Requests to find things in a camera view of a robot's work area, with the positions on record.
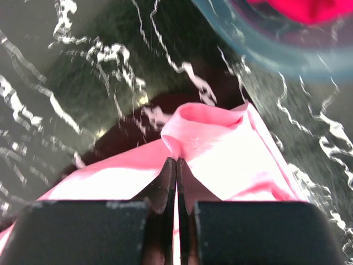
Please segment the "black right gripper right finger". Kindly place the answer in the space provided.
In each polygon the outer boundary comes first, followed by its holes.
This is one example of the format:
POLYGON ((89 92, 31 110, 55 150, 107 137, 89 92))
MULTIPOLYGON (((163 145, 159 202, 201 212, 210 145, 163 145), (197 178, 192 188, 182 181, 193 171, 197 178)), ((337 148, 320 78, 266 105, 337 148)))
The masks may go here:
POLYGON ((176 163, 181 264, 344 264, 324 214, 307 202, 224 202, 176 163))

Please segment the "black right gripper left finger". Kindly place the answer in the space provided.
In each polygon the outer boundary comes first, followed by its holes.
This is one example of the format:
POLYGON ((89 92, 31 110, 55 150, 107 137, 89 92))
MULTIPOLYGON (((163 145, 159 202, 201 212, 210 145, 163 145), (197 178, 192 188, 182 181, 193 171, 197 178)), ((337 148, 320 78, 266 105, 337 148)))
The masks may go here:
POLYGON ((172 264, 176 161, 130 200, 44 200, 19 215, 2 264, 172 264))

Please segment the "pink t shirt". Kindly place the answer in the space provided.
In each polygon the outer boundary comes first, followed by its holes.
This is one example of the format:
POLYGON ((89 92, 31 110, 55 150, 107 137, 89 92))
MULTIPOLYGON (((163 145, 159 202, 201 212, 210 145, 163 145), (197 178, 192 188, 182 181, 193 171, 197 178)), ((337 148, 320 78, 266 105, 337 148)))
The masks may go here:
POLYGON ((252 104, 225 110, 187 103, 167 120, 159 140, 73 172, 34 206, 43 200, 130 200, 180 158, 223 201, 305 201, 252 104))

